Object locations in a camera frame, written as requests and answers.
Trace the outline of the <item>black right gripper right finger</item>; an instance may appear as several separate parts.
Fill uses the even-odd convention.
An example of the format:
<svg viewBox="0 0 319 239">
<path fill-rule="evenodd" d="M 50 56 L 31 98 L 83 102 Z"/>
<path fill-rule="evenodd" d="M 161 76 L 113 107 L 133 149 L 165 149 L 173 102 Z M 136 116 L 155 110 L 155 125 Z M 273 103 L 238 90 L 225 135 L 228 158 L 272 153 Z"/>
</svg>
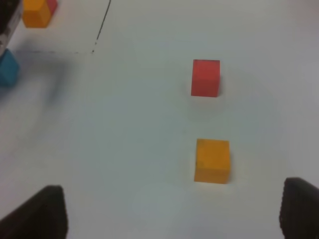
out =
<svg viewBox="0 0 319 239">
<path fill-rule="evenodd" d="M 279 222 L 286 239 L 317 239 L 319 189 L 302 178 L 287 178 L 284 182 Z"/>
</svg>

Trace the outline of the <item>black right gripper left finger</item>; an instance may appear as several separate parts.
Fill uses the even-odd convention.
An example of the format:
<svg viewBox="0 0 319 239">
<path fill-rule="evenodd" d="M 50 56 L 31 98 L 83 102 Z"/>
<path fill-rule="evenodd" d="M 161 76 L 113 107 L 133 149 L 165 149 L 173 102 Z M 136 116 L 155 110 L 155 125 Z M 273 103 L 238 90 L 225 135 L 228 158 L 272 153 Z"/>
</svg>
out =
<svg viewBox="0 0 319 239">
<path fill-rule="evenodd" d="M 63 187 L 48 185 L 0 220 L 2 239 L 65 239 L 68 215 Z"/>
</svg>

